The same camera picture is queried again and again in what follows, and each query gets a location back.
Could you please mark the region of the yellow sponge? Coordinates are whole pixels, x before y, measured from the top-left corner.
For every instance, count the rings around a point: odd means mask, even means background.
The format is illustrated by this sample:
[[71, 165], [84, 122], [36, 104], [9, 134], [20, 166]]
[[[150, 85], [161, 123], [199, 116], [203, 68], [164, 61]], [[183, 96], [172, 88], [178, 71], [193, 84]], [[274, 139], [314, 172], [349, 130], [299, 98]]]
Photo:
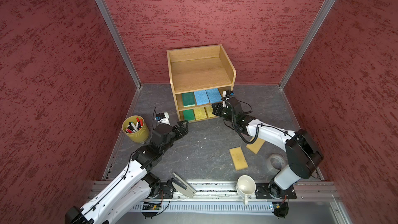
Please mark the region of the yellow sponge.
[[207, 118], [215, 118], [215, 117], [217, 117], [216, 115], [213, 114], [213, 108], [210, 105], [205, 107], [205, 111], [206, 111], [206, 114], [207, 114]]
[[236, 171], [244, 170], [248, 168], [247, 161], [243, 154], [241, 147], [231, 148], [229, 150], [231, 158], [233, 160], [234, 168]]
[[207, 119], [206, 110], [204, 107], [198, 107], [193, 109], [196, 121]]
[[265, 140], [257, 138], [256, 141], [252, 144], [247, 144], [246, 147], [253, 152], [254, 154], [257, 154], [261, 147], [264, 145]]

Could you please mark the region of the light blue sponge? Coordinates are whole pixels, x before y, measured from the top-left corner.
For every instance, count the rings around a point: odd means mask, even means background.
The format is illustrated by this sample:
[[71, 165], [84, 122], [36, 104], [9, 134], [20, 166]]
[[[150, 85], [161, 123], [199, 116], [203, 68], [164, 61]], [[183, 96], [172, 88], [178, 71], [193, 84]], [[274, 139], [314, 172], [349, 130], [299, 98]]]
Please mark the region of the light blue sponge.
[[205, 90], [194, 92], [195, 100], [197, 105], [206, 105], [210, 103], [207, 92]]
[[222, 101], [222, 96], [217, 88], [205, 90], [210, 104], [218, 103]]

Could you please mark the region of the bright green sponge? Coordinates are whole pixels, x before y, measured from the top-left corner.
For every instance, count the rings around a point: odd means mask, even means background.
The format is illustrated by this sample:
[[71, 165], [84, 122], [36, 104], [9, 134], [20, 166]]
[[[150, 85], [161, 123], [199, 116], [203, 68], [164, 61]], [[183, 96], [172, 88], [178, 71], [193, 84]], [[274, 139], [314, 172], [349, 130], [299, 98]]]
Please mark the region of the bright green sponge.
[[184, 120], [195, 121], [195, 114], [193, 110], [185, 110], [182, 112]]

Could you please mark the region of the dark green sponge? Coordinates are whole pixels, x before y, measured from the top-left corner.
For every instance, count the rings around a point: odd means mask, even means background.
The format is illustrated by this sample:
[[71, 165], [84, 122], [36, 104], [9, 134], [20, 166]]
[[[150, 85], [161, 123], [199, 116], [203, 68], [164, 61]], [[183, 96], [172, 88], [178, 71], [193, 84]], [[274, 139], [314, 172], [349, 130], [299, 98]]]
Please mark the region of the dark green sponge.
[[183, 93], [181, 95], [183, 107], [193, 107], [196, 106], [195, 96], [193, 92]]

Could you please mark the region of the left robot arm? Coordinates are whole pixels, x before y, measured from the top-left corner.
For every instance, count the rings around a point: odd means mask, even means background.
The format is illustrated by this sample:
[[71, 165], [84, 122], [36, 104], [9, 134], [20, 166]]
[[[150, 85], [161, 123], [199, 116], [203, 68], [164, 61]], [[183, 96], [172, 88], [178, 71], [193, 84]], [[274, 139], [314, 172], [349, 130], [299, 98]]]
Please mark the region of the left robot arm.
[[189, 132], [189, 122], [157, 125], [151, 140], [132, 152], [123, 171], [96, 197], [82, 207], [72, 207], [65, 214], [67, 224], [114, 224], [138, 202], [154, 197], [160, 180], [151, 170], [161, 162], [174, 143]]

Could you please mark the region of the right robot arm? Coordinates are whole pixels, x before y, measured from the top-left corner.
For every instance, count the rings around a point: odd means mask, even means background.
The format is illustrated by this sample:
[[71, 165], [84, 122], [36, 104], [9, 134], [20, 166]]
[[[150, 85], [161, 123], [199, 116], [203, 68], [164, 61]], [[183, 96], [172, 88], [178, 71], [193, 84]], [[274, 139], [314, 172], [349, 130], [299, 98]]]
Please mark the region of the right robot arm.
[[303, 130], [285, 130], [267, 124], [243, 111], [242, 101], [233, 95], [221, 98], [213, 103], [212, 113], [230, 123], [228, 126], [247, 144], [252, 145], [258, 139], [264, 140], [286, 153], [287, 165], [269, 182], [268, 191], [280, 199], [286, 191], [301, 179], [309, 179], [324, 159], [318, 144], [311, 135]]

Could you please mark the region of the wooden three-tier shelf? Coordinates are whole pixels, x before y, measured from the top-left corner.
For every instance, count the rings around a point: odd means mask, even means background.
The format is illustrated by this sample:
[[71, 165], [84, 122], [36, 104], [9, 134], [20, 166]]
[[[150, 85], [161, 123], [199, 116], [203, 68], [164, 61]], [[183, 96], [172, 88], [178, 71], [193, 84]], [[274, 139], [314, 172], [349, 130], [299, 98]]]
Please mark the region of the wooden three-tier shelf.
[[167, 62], [180, 121], [183, 111], [201, 107], [183, 107], [182, 94], [214, 88], [223, 93], [234, 89], [236, 70], [222, 44], [168, 50]]

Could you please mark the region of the yellow pen cup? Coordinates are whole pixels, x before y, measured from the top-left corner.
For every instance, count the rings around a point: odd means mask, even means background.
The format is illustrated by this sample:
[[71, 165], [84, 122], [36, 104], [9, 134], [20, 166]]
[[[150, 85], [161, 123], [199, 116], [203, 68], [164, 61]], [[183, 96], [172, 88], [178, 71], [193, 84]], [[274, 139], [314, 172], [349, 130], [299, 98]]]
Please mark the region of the yellow pen cup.
[[150, 131], [141, 116], [128, 117], [122, 124], [122, 132], [135, 143], [144, 143], [150, 138]]

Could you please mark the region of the markers in cup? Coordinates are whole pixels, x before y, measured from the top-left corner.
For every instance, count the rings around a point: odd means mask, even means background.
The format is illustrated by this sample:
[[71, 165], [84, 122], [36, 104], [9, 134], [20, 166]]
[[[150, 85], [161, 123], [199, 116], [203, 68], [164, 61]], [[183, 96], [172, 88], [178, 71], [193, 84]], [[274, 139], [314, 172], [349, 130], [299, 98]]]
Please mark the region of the markers in cup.
[[144, 120], [141, 117], [132, 116], [126, 119], [124, 124], [125, 127], [123, 128], [123, 130], [128, 134], [132, 134], [139, 131], [143, 127]]

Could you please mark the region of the clear tape roll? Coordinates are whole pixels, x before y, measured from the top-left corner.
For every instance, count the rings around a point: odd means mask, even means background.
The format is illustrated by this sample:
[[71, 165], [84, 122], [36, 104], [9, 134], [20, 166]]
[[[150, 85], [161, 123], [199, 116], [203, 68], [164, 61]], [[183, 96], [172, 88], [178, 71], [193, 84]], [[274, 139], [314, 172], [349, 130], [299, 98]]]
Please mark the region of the clear tape roll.
[[272, 174], [277, 174], [287, 165], [283, 156], [273, 153], [271, 154], [266, 161], [266, 167], [268, 171]]

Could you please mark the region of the white mug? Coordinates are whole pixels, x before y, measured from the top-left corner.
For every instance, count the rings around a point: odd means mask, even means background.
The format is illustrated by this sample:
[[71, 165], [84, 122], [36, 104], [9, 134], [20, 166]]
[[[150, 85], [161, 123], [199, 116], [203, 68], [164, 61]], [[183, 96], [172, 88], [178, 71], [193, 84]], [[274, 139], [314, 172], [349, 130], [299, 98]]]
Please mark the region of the white mug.
[[241, 197], [245, 206], [249, 204], [249, 197], [255, 193], [256, 188], [254, 179], [248, 175], [242, 175], [237, 180], [236, 193]]

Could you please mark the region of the grey stapler on rail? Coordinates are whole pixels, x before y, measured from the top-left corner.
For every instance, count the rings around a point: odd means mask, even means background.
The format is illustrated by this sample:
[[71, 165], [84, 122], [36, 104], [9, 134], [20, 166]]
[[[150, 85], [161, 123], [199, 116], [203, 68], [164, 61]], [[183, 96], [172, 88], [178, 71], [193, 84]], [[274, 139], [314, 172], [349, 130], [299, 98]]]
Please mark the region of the grey stapler on rail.
[[172, 185], [179, 193], [183, 194], [188, 198], [193, 198], [196, 194], [196, 190], [192, 188], [186, 181], [179, 177], [176, 173], [173, 173], [171, 179]]

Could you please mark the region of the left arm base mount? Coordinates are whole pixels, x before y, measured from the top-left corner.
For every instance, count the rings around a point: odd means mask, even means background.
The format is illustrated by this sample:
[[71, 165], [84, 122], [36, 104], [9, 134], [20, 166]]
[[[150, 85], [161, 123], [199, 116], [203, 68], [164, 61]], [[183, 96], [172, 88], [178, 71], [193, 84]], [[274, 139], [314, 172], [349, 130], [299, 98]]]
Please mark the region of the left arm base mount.
[[149, 199], [172, 199], [176, 189], [172, 185], [171, 180], [162, 181], [151, 191]]

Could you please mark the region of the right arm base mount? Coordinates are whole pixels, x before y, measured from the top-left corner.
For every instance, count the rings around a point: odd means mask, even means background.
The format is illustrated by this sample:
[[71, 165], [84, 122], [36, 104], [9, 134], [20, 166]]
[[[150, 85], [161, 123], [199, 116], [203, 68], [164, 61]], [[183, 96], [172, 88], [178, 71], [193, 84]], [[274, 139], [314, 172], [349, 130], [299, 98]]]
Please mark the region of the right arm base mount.
[[280, 189], [276, 184], [256, 183], [255, 191], [257, 200], [295, 200], [297, 199], [295, 189], [291, 185], [288, 189]]

